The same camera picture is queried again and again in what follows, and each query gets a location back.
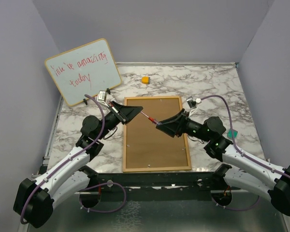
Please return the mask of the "yellow picture frame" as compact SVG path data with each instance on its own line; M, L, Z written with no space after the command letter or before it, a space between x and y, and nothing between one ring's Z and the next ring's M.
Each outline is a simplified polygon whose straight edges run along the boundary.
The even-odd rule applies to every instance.
M183 108L179 96L126 97L126 106L143 112L124 126L123 171L158 172L191 170L187 136L172 138L155 128L148 117L161 121Z

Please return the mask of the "small whiteboard yellow rim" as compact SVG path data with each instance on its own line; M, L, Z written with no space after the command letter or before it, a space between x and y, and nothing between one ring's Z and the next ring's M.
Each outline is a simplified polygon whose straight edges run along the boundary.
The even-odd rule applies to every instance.
M104 38L50 57L44 64L68 106L83 102L86 94L96 96L122 82Z

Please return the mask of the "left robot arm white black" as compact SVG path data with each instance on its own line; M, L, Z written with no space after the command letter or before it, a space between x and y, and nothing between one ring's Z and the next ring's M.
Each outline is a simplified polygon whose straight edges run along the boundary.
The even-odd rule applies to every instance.
M13 210L20 215L21 224L35 228L44 225L61 201L79 190L93 190L97 179L83 171L101 151L99 142L118 124L131 122L142 110L141 106L124 106L111 101L107 114L101 119L89 115L84 118L81 137L73 149L54 167L30 180L24 179L16 194Z

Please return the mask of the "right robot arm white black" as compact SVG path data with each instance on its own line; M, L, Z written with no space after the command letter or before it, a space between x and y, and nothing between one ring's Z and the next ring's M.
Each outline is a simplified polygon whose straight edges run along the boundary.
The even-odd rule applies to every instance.
M158 122L156 129L171 137L182 134L207 142L206 153L223 163L212 177L218 189L240 188L267 199L280 213L290 216L290 166L287 168L262 160L225 138L225 127L217 116L203 124L181 110L177 115Z

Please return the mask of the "yellow grey eraser block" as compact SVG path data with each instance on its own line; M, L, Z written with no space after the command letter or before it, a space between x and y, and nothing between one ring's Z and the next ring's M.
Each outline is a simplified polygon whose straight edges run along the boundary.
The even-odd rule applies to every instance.
M141 82L146 85L150 84L150 77L149 76L142 77Z

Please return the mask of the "teal green cube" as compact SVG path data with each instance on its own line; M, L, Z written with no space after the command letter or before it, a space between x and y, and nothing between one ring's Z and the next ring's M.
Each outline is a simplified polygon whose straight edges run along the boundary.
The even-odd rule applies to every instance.
M237 130L229 129L228 130L228 133L227 133L227 137L229 139L236 138L237 134L238 134L238 131Z

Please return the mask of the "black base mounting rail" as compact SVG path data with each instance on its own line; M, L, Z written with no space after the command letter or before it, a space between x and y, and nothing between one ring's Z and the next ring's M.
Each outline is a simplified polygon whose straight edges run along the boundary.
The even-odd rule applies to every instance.
M222 177L213 172L101 173L90 175L92 190L80 191L87 205L98 202L211 200L212 193L230 189Z

